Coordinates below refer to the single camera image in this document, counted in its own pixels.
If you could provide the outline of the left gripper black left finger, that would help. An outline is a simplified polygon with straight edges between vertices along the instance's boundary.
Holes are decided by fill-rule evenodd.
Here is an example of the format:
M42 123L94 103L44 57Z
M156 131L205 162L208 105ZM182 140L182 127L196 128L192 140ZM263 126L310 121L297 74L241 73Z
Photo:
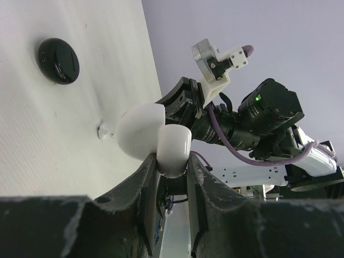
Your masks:
M1 198L1 257L151 257L156 156L95 200Z

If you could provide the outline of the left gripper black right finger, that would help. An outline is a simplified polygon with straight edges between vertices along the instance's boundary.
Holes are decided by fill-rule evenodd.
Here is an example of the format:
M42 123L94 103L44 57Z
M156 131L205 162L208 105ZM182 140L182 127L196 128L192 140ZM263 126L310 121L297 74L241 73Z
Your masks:
M343 257L341 200L252 200L194 154L187 190L192 257Z

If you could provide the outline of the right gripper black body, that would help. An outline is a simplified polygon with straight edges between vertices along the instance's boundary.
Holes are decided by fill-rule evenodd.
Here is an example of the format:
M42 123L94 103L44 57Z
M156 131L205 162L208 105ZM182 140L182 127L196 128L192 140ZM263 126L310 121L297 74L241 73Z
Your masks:
M202 86L194 79L181 77L173 89L156 104L164 106L166 125L192 126L203 115L205 103Z

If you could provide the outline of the round white earbud case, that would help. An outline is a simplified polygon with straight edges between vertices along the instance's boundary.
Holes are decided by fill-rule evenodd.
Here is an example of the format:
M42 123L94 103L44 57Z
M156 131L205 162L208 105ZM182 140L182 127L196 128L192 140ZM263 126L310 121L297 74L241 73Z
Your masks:
M166 178L178 178L186 170L192 133L186 126L167 124L162 104L136 106L119 119L115 130L120 149L143 161L156 155L157 170Z

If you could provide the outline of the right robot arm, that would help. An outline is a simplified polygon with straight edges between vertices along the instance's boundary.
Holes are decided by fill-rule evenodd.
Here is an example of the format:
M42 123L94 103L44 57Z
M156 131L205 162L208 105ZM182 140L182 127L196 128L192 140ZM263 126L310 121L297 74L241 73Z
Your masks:
M297 126L304 117L297 94L272 78L249 93L234 111L220 95L205 104L202 85L181 78L166 96L167 124L187 127L194 140L226 146L248 168L216 169L231 188L282 187L285 197L333 198L343 195L343 170L329 141L318 142Z

